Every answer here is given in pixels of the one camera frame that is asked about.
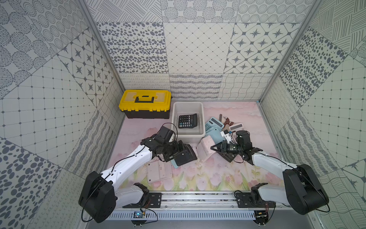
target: vent grille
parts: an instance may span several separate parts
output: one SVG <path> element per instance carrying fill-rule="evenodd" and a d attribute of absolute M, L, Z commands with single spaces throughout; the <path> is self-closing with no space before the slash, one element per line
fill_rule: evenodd
<path fill-rule="evenodd" d="M 168 210 L 160 212 L 155 211 L 159 220 L 254 220 L 254 211 L 252 210 Z M 134 211 L 116 210 L 107 218 L 107 220 L 131 220 Z M 146 211 L 147 220 L 156 219 L 152 211 Z"/>

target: white plastic bin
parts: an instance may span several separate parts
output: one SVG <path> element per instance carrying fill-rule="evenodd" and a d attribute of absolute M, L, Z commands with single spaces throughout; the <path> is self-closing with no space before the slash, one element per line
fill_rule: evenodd
<path fill-rule="evenodd" d="M 197 126 L 189 128 L 178 128 L 180 115 L 197 114 Z M 183 143 L 199 143 L 205 136 L 205 119 L 203 113 L 203 104 L 201 102 L 175 102 L 173 105 L 172 123 L 178 128 L 178 141 Z"/>

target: plastic storage bin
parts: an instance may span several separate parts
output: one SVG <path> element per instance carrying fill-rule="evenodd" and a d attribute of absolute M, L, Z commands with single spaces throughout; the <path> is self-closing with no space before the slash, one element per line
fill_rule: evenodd
<path fill-rule="evenodd" d="M 128 118 L 164 118 L 170 114 L 172 94 L 159 90 L 126 90 L 119 108 Z"/>
<path fill-rule="evenodd" d="M 178 128 L 179 116 L 191 114 L 197 114 L 197 126 L 192 129 Z M 173 105 L 172 123 L 178 128 L 178 141 L 199 143 L 206 134 L 203 104 L 201 102 L 175 102 Z"/>

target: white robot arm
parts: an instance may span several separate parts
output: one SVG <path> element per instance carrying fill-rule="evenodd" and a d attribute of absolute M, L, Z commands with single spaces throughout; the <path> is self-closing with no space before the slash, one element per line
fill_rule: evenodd
<path fill-rule="evenodd" d="M 285 163 L 260 153 L 262 150 L 251 146 L 249 135 L 246 133 L 246 131 L 236 133 L 238 144 L 223 141 L 212 146 L 211 149 L 229 162 L 239 154 L 248 163 L 262 167 L 284 180 L 285 187 L 267 183 L 252 187 L 252 202 L 279 202 L 291 205 L 300 214 L 306 214 L 328 203 L 328 196 L 310 166 Z M 169 142 L 172 134 L 173 131 L 161 127 L 157 134 L 142 140 L 141 145 L 113 167 L 100 174 L 91 172 L 86 178 L 79 198 L 79 205 L 83 210 L 99 223 L 104 221 L 115 208 L 128 204 L 145 206 L 149 193 L 145 186 L 136 183 L 129 188 L 118 188 L 134 171 L 159 154 L 163 155 L 166 162 L 183 151 L 194 154 L 191 147 L 181 141 Z"/>

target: toolbox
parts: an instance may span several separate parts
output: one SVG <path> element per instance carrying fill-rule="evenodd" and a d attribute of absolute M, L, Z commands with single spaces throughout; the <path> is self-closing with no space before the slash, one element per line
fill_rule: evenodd
<path fill-rule="evenodd" d="M 126 90 L 119 108 L 128 118 L 164 118 L 170 114 L 172 94 L 164 90 Z"/>

